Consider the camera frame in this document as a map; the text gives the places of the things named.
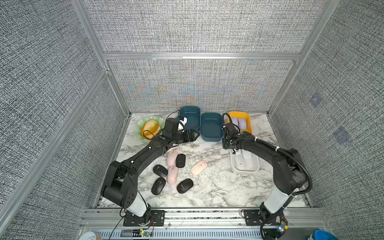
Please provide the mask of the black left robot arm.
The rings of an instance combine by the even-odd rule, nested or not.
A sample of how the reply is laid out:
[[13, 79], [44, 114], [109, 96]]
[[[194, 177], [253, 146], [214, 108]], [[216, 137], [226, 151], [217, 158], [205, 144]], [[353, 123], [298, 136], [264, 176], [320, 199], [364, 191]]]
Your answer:
[[140, 174], [154, 160], [176, 145], [194, 142], [200, 136], [196, 130], [179, 129], [184, 124], [169, 118], [164, 128], [148, 145], [134, 156], [122, 162], [112, 162], [106, 173], [101, 196], [137, 217], [145, 217], [149, 206], [138, 191]]

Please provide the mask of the white storage box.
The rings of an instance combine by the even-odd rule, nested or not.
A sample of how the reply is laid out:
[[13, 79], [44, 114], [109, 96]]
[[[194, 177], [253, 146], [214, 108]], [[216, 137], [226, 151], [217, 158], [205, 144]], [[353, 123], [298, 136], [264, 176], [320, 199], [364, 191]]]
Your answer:
[[232, 170], [235, 173], [251, 175], [260, 170], [259, 157], [249, 151], [238, 150], [234, 153], [230, 150], [230, 159]]

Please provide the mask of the purple mouse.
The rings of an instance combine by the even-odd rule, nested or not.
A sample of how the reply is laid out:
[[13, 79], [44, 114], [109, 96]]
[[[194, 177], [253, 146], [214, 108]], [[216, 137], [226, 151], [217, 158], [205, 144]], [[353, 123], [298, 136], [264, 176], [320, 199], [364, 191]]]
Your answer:
[[231, 121], [232, 121], [232, 123], [233, 123], [234, 125], [239, 126], [238, 118], [236, 118], [236, 117], [231, 117]]
[[238, 118], [238, 126], [242, 131], [247, 130], [248, 125], [247, 125], [247, 120], [244, 118]]

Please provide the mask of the white mouse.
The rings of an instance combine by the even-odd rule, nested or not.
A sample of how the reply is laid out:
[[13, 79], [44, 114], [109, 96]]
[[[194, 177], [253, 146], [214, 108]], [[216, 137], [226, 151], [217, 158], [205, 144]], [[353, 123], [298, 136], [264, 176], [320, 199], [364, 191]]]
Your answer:
[[245, 159], [242, 156], [235, 156], [235, 166], [239, 171], [244, 171], [246, 169]]
[[252, 153], [246, 150], [242, 150], [242, 156], [244, 159], [252, 159]]

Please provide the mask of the pink mouse top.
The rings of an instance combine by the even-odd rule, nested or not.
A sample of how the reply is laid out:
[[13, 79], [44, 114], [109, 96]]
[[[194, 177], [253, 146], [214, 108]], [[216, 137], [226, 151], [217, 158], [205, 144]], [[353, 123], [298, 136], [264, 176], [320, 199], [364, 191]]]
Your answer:
[[170, 153], [170, 152], [179, 152], [179, 146], [174, 146], [174, 147], [170, 148], [167, 152], [168, 153]]

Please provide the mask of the yellow storage box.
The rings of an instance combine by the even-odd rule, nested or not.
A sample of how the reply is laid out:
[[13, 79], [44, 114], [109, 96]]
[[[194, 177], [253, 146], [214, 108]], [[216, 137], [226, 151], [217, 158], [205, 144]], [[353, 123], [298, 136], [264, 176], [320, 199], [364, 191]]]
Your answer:
[[245, 113], [245, 112], [239, 112], [239, 111], [231, 111], [229, 112], [229, 115], [230, 117], [236, 117], [236, 118], [244, 118], [247, 120], [247, 125], [248, 125], [248, 128], [247, 130], [245, 131], [242, 131], [238, 126], [238, 128], [242, 131], [242, 132], [248, 132], [250, 134], [253, 133], [252, 131], [252, 124], [251, 124], [251, 118], [250, 118], [250, 115]]

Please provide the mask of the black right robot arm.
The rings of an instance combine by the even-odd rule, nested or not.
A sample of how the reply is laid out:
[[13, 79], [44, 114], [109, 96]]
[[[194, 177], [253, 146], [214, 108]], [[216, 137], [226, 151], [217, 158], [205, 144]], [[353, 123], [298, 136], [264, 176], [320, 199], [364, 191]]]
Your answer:
[[273, 168], [274, 190], [260, 206], [261, 221], [269, 223], [283, 213], [295, 196], [310, 192], [313, 180], [298, 151], [286, 150], [274, 146], [256, 136], [244, 131], [232, 122], [228, 113], [222, 114], [224, 138], [223, 148], [233, 151], [235, 155], [240, 150], [248, 151]]

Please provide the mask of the peach pink mouse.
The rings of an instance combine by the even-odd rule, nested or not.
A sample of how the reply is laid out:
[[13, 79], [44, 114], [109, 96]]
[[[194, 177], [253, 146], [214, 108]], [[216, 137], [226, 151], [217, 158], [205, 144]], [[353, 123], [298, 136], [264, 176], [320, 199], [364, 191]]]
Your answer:
[[208, 167], [208, 163], [206, 161], [199, 161], [197, 162], [192, 168], [191, 173], [194, 176], [198, 176], [203, 170], [205, 170]]

